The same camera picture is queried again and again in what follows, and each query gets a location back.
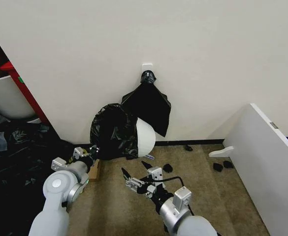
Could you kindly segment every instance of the white planter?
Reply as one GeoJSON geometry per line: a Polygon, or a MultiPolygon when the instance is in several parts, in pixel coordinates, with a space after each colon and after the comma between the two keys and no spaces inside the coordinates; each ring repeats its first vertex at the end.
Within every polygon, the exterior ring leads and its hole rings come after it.
{"type": "Polygon", "coordinates": [[[0,78],[0,114],[9,119],[30,118],[35,115],[10,76],[0,78]]]}

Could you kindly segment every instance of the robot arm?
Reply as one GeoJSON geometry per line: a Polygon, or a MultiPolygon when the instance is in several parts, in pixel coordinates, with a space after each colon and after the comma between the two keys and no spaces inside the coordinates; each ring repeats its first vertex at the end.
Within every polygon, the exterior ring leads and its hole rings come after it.
{"type": "Polygon", "coordinates": [[[145,194],[156,205],[156,212],[163,219],[165,229],[171,236],[217,236],[219,235],[208,220],[201,216],[194,216],[189,203],[192,192],[185,186],[178,189],[174,195],[165,189],[163,182],[180,179],[173,177],[162,179],[162,169],[152,167],[142,161],[148,176],[136,179],[122,168],[126,186],[138,194],[145,194]]]}
{"type": "Polygon", "coordinates": [[[44,182],[43,194],[46,198],[43,211],[34,219],[30,236],[65,236],[69,215],[63,202],[74,202],[88,183],[88,172],[97,158],[99,149],[91,147],[90,153],[81,147],[74,150],[74,160],[69,165],[61,158],[52,161],[52,173],[44,182]]]}

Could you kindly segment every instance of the floor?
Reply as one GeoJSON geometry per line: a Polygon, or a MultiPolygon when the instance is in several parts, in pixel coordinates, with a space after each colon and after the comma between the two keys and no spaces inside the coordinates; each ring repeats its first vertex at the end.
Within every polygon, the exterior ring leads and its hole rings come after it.
{"type": "MultiPolygon", "coordinates": [[[[146,169],[141,160],[162,167],[169,163],[172,173],[164,178],[180,176],[192,191],[191,208],[195,215],[208,219],[223,236],[268,236],[250,196],[237,171],[214,171],[213,163],[229,158],[209,158],[208,153],[222,149],[222,145],[192,145],[155,147],[155,160],[119,158],[103,161],[98,182],[90,182],[83,194],[69,209],[69,236],[166,236],[155,205],[144,195],[125,187],[121,171],[124,167],[133,177],[142,178],[146,169]]],[[[166,183],[169,192],[181,187],[178,180],[166,183]]]]}

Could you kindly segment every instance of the cable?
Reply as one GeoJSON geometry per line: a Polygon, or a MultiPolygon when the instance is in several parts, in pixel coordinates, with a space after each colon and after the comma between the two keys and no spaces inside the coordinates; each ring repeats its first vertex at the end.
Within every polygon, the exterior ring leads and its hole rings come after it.
{"type": "MultiPolygon", "coordinates": [[[[152,182],[167,182],[167,181],[171,181],[171,180],[174,180],[174,179],[177,179],[177,178],[180,180],[180,182],[182,184],[182,187],[183,187],[184,183],[183,183],[183,180],[182,180],[182,178],[180,176],[175,176],[175,177],[171,177],[171,178],[165,178],[165,179],[162,179],[162,180],[153,180],[153,181],[149,181],[149,182],[150,183],[152,183],[152,182]]],[[[193,213],[193,211],[192,211],[192,209],[190,207],[190,204],[188,204],[188,208],[189,208],[189,210],[191,212],[191,215],[194,215],[194,213],[193,213]]]]}
{"type": "Polygon", "coordinates": [[[182,184],[182,187],[183,187],[184,186],[183,180],[179,176],[175,176],[175,177],[171,177],[171,178],[165,178],[165,179],[161,179],[161,180],[153,180],[153,181],[151,181],[151,183],[152,182],[167,182],[167,181],[174,180],[174,179],[177,179],[177,178],[180,180],[180,182],[182,184]]]}

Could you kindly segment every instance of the black plastic bag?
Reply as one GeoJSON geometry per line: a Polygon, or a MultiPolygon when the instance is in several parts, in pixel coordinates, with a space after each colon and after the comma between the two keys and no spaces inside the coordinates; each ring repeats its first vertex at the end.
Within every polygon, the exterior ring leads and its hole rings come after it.
{"type": "Polygon", "coordinates": [[[143,72],[140,86],[123,96],[121,104],[165,137],[169,126],[171,103],[167,96],[155,87],[155,80],[152,71],[143,72]]]}
{"type": "Polygon", "coordinates": [[[95,116],[90,143],[100,148],[99,159],[137,158],[137,117],[119,103],[108,104],[95,116]]]}

